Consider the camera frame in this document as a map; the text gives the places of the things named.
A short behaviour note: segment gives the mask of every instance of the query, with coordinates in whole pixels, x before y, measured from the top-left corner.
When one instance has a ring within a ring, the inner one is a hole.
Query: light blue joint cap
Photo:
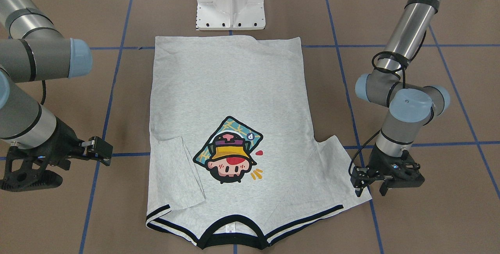
[[[89,74],[92,69],[91,48],[83,40],[70,38],[70,41],[71,58],[68,78]]]
[[[9,80],[5,77],[4,72],[0,71],[0,109],[5,106],[10,94],[11,86],[9,85]]]
[[[430,113],[432,99],[429,95],[416,89],[401,89],[389,105],[394,118],[408,123],[421,122]]]
[[[439,85],[431,85],[432,88],[436,88],[439,92],[441,92],[441,95],[443,95],[443,99],[445,100],[445,107],[443,108],[443,111],[441,113],[443,113],[446,108],[448,108],[448,106],[450,106],[450,103],[451,103],[451,98],[450,98],[450,94],[448,93],[448,91],[442,87],[442,86],[439,86]]]
[[[370,100],[368,100],[368,95],[366,95],[366,80],[368,80],[368,76],[370,76],[368,73],[359,76],[356,81],[355,91],[358,98],[369,102]]]

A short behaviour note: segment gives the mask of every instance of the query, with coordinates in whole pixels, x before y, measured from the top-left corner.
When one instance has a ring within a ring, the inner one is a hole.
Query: white tag
[[[234,233],[236,232],[236,222],[225,225],[225,232]]]

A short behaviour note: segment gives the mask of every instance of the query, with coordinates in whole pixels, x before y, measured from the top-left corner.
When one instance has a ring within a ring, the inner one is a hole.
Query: red spot
[[[241,158],[241,157],[228,157],[228,158],[226,158],[226,161],[230,165],[238,165],[238,164],[242,163],[243,161],[245,161],[245,159]]]

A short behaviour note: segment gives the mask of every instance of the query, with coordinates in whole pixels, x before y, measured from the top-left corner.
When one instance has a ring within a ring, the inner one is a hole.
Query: white plastic bracket
[[[196,29],[264,29],[264,0],[198,0]]]

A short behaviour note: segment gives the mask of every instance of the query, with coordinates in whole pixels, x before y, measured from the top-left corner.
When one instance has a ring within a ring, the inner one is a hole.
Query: cartoon character
[[[220,183],[241,182],[241,178],[257,163],[248,152],[250,142],[235,133],[222,133],[209,144],[211,154],[206,162],[210,174]]]
[[[250,153],[262,138],[257,131],[228,116],[193,161],[205,167],[221,184],[241,182],[245,173],[257,165]]]

